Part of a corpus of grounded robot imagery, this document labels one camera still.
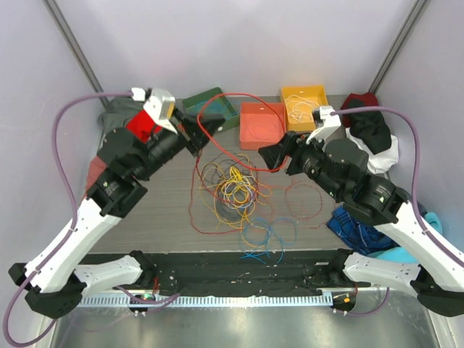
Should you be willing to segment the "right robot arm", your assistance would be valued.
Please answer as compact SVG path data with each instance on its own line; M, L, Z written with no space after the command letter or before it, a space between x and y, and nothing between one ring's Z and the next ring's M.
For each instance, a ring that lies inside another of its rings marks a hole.
M368 154L352 141L324 143L288 132L258 153L271 171L290 157L288 175L304 173L354 219L376 228L416 260L390 262L340 249L327 269L333 285L378 284L416 297L436 314L463 314L463 253L415 214L418 208L404 189L367 171Z

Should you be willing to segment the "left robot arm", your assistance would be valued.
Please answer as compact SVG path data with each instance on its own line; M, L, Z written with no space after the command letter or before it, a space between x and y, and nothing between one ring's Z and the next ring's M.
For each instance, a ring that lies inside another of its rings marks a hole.
M178 109L170 120L174 130L149 133L145 141L128 127L110 131L97 154L106 167L75 216L35 259L9 269L32 311L58 319L87 296L116 286L147 289L153 284L157 269L139 250L100 265L81 260L146 194L142 182L184 149L197 155L225 122L219 114L195 118Z

